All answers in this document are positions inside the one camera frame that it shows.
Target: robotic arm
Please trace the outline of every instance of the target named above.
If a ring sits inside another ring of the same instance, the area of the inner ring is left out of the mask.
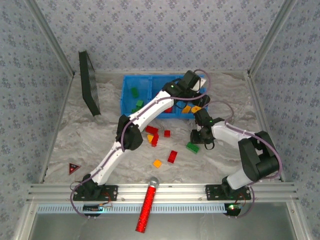
[[[154,118],[178,101],[187,102],[193,99],[192,104],[199,107],[210,102],[209,96],[200,97],[199,91],[205,82],[204,78],[200,78],[189,70],[182,79],[167,82],[156,97],[142,109],[130,116],[122,115],[119,118],[117,136],[111,150],[90,174],[83,177],[83,184],[75,189],[75,192],[86,196],[86,200],[96,200],[101,193],[102,186],[121,159],[142,144],[141,132]],[[194,116],[198,130],[191,132],[192,143],[213,144],[214,147],[214,139],[219,139],[239,148],[242,168],[222,180],[222,188],[226,195],[279,169],[277,159],[264,144],[226,127],[222,118],[212,119],[205,108],[197,111]],[[259,132],[257,135],[272,144],[266,132]],[[256,149],[262,150],[262,154],[258,155]]]

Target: red warning triangle sign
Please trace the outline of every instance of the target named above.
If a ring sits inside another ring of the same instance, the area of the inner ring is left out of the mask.
[[[80,165],[77,165],[77,164],[74,164],[74,163],[71,163],[69,162],[69,175],[70,174],[73,174],[76,170],[78,170],[81,166]]]

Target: patterned wallpaper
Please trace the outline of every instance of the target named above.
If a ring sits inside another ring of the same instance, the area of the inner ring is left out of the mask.
[[[37,0],[72,68],[248,69],[283,0]]]
[[[0,1],[0,239],[36,183],[68,85],[23,0]]]
[[[254,76],[267,121],[320,239],[320,2],[298,0]]]

